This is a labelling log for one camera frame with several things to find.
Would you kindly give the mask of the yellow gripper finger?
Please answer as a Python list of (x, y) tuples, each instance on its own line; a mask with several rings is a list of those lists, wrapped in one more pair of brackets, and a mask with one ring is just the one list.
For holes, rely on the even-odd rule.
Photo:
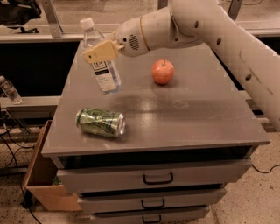
[(83, 59), (89, 64), (115, 60), (123, 48), (124, 45), (119, 44), (116, 40), (107, 39), (86, 49)]

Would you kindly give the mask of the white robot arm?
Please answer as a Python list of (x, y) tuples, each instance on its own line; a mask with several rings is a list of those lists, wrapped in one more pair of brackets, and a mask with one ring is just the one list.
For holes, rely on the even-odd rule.
[(158, 48), (207, 44), (280, 130), (280, 56), (245, 31), (217, 0), (173, 0), (171, 5), (122, 23), (83, 53), (91, 64), (136, 57)]

